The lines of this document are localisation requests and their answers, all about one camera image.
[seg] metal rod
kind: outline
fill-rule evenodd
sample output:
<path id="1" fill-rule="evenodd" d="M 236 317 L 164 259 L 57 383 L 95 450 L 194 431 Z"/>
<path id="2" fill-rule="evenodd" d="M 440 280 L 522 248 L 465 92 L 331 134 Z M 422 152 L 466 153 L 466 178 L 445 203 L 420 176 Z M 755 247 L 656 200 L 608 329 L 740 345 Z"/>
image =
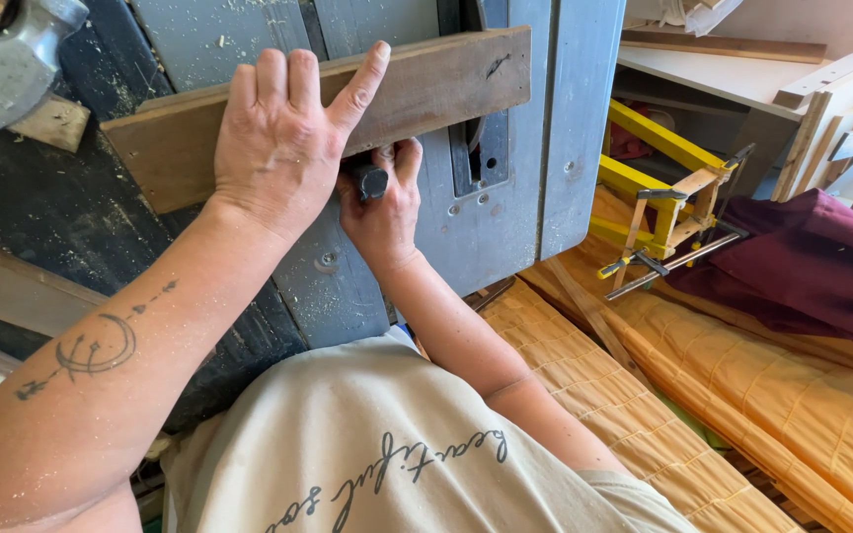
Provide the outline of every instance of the metal rod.
<path id="1" fill-rule="evenodd" d="M 700 257 L 702 255 L 705 255 L 705 254 L 707 254 L 707 253 L 709 253 L 709 252 L 711 252 L 717 248 L 720 248 L 724 245 L 727 245 L 728 243 L 731 243 L 732 241 L 734 241 L 736 239 L 741 239 L 741 238 L 742 238 L 742 235 L 740 235 L 738 233 L 730 233 L 729 235 L 726 235 L 725 237 L 721 237 L 721 238 L 717 239 L 712 244 L 706 245 L 705 247 L 700 248 L 700 249 L 693 250 L 690 253 L 688 253 L 688 254 L 686 254 L 686 255 L 678 258 L 678 259 L 674 259 L 674 260 L 670 261 L 669 263 L 663 265 L 663 267 L 666 268 L 667 270 L 673 270 L 674 268 L 676 268 L 678 266 L 682 267 L 683 265 L 686 265 L 690 261 L 693 261 L 694 259 L 697 259 L 698 257 Z M 626 294 L 626 293 L 634 290 L 635 288 L 646 284 L 647 282 L 649 282 L 651 280 L 656 280 L 658 277 L 660 277 L 660 274 L 658 274 L 657 272 L 655 272 L 653 270 L 651 272 L 647 272 L 645 275 L 641 276 L 640 278 L 637 278 L 636 280 L 630 282 L 629 284 L 624 285 L 617 290 L 610 291 L 608 293 L 608 296 L 606 296 L 606 298 L 608 300 L 614 300 L 618 296 L 621 296 L 622 294 Z"/>

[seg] person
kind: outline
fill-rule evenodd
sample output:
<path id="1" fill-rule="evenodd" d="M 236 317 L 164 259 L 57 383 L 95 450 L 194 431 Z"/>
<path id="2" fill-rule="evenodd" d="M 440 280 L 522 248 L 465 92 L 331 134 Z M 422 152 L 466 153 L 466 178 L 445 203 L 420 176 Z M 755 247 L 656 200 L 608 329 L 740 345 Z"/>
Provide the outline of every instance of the person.
<path id="1" fill-rule="evenodd" d="M 374 151 L 381 200 L 338 176 L 389 54 L 375 44 L 327 108 L 308 51 L 236 69 L 199 217 L 0 385 L 0 531 L 140 530 L 129 476 L 336 185 L 344 231 L 432 362 L 392 331 L 270 368 L 180 488 L 181 531 L 693 530 L 417 250 L 416 139 Z"/>

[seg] left hand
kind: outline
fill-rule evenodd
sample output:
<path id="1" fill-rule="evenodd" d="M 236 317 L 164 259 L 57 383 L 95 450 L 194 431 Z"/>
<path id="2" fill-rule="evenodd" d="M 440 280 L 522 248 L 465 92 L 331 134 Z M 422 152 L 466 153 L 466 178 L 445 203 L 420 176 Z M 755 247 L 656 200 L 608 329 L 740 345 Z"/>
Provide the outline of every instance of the left hand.
<path id="1" fill-rule="evenodd" d="M 294 242 L 331 196 L 350 132 L 387 71 L 390 46 L 372 46 L 332 104 L 321 106 L 317 58 L 266 49 L 236 68 L 216 144 L 216 192 L 230 206 Z"/>

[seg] table saw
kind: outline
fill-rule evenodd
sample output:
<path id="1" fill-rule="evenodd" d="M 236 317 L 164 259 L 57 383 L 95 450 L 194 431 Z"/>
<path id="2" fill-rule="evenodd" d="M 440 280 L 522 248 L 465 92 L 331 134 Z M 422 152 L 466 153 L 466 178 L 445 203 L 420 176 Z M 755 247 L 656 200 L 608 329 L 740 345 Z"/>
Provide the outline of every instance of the table saw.
<path id="1" fill-rule="evenodd" d="M 85 0 L 59 48 L 52 91 L 92 119 L 77 153 L 0 130 L 0 248 L 111 295 L 143 272 L 200 205 L 156 214 L 98 122 L 148 100 L 217 85 L 261 49 L 319 59 L 379 39 L 532 28 L 531 99 L 420 137 L 417 246 L 467 295 L 575 246 L 587 231 L 624 0 Z M 270 365 L 384 333 L 395 317 L 331 201 L 191 380 L 165 427 L 224 410 Z M 0 349 L 41 336 L 0 321 Z"/>

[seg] tattoo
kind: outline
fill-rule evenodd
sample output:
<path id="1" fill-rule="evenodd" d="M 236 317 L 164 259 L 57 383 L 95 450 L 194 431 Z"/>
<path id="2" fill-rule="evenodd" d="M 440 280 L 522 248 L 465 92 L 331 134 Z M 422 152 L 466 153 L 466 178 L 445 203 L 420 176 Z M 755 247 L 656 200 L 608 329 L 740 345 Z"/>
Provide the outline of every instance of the tattoo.
<path id="1" fill-rule="evenodd" d="M 150 302 L 155 301 L 163 293 L 172 291 L 172 289 L 176 288 L 176 282 L 178 281 L 173 280 L 161 288 L 157 296 L 150 298 Z M 133 313 L 123 319 L 109 313 L 98 315 L 99 318 L 112 323 L 120 329 L 121 344 L 113 343 L 105 349 L 98 341 L 86 343 L 86 334 L 84 333 L 78 335 L 74 340 L 74 344 L 70 347 L 62 345 L 62 342 L 58 341 L 55 345 L 55 359 L 58 361 L 58 368 L 44 380 L 32 380 L 25 383 L 19 390 L 15 391 L 15 396 L 22 401 L 30 399 L 31 396 L 41 393 L 44 386 L 56 378 L 62 371 L 67 372 L 68 378 L 74 382 L 75 374 L 93 376 L 94 374 L 107 372 L 124 364 L 136 352 L 136 334 L 128 321 L 134 318 L 135 315 L 142 315 L 147 310 L 147 304 L 135 305 L 131 307 L 131 310 Z"/>

